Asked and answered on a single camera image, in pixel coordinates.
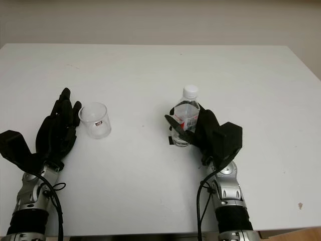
clear plastic cup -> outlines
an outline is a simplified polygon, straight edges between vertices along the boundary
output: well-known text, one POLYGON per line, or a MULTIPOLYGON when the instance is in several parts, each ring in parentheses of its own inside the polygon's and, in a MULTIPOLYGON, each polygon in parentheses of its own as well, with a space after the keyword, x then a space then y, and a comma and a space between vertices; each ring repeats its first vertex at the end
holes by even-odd
POLYGON ((107 107, 98 102, 90 103, 82 107, 78 116, 84 123, 87 133, 94 139, 106 137, 111 132, 107 107))

floor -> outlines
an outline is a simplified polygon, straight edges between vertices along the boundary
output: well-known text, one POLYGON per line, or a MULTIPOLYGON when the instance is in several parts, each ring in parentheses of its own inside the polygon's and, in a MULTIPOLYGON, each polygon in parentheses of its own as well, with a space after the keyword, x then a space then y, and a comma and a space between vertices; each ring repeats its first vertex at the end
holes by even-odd
MULTIPOLYGON (((217 241, 217 235, 205 235, 203 238, 204 241, 217 241)), ((163 240, 173 240, 173 241, 197 241, 195 236, 185 236, 185 235, 125 235, 118 237, 73 237, 69 239, 68 237, 64 238, 65 241, 163 241, 163 240)), ((321 240, 321 227, 310 228, 299 230, 287 234, 282 234, 261 241, 320 241, 321 240)), ((47 237, 46 241, 57 241, 56 237, 47 237)))
POLYGON ((291 232, 275 237, 270 237, 269 239, 262 239, 263 241, 319 241, 321 240, 321 227, 310 228, 305 230, 300 230, 296 232, 291 232))

black cable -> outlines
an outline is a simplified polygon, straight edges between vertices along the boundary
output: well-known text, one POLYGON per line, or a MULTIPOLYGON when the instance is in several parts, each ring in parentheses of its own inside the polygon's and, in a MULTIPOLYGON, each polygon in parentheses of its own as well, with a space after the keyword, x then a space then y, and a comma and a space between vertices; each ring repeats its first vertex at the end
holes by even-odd
POLYGON ((201 217, 201 224, 202 224, 203 217, 204 217, 204 215, 205 215, 205 212, 206 212, 207 206, 208 206, 208 205, 209 205, 209 203, 210 203, 211 197, 212 197, 212 194, 210 193, 209 198, 207 199, 207 202, 206 202, 206 205, 205 205, 205 208, 204 208, 204 211, 203 211, 202 217, 201 217))
POLYGON ((57 214, 58 214, 58 241, 63 241, 64 240, 64 228, 63 228, 63 218, 62 218, 62 208, 61 208, 61 204, 59 201, 59 198, 57 196, 56 190, 54 189, 54 187, 50 184, 50 182, 44 178, 43 176, 41 176, 38 173, 32 173, 32 175, 38 177, 41 181, 43 181, 48 188, 50 189, 51 195, 50 195, 50 199, 54 205, 54 207, 56 208, 57 214))
POLYGON ((221 170, 217 170, 209 174, 206 178, 201 181, 201 184, 199 186, 199 189, 197 191, 196 196, 196 211, 197 211, 197 233, 198 233, 198 241, 202 241, 202 222, 201 222, 201 212, 200 212, 200 196, 202 188, 204 187, 204 184, 213 176, 215 176, 217 173, 219 173, 221 170))

plastic bottle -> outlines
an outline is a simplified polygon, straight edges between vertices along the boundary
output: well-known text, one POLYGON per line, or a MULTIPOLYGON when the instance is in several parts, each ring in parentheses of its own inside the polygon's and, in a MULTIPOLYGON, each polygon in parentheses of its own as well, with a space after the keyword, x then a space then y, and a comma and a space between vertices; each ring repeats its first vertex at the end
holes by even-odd
MULTIPOLYGON (((200 106, 196 101, 199 89, 195 85, 186 85, 183 89, 183 98, 174 107, 174 118, 181 124, 184 131, 195 131, 200 106)), ((172 129, 172 140, 176 146, 186 147, 188 142, 179 138, 179 134, 172 129)))

white table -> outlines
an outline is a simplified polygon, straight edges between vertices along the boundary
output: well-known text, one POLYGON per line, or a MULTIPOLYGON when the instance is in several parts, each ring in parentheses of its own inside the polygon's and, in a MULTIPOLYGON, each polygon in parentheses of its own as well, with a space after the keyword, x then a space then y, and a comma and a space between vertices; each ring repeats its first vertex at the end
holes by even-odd
MULTIPOLYGON (((205 168, 196 148, 169 145, 164 118, 189 83, 221 124, 243 127, 235 162, 254 229, 321 225, 321 82, 287 47, 7 44, 0 132, 21 132, 32 152, 64 87, 72 103, 108 107, 111 134, 93 140, 80 126, 60 173, 66 236, 197 231, 205 168)), ((0 158, 0 235, 21 177, 0 158)), ((47 230, 57 234, 54 209, 47 230)), ((217 230, 212 208, 203 230, 217 230)))

